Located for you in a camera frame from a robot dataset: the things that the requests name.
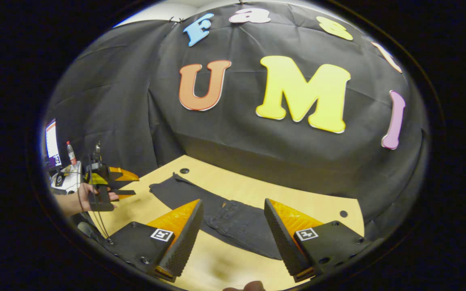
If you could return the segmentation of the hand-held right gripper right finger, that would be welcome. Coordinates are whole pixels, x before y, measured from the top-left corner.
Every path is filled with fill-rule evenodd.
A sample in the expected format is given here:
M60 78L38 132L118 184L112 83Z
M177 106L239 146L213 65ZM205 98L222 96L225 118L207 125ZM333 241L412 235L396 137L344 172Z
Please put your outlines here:
M265 199L264 215L296 283L336 273L372 245L338 220L320 222L272 199Z

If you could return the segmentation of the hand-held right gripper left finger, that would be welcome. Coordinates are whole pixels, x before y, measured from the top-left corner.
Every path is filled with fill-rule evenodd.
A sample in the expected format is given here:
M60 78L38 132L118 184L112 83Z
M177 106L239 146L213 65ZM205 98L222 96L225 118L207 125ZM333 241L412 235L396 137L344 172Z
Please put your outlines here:
M174 282L182 275L204 217L201 199L147 224L132 221L105 240L105 249L148 276Z

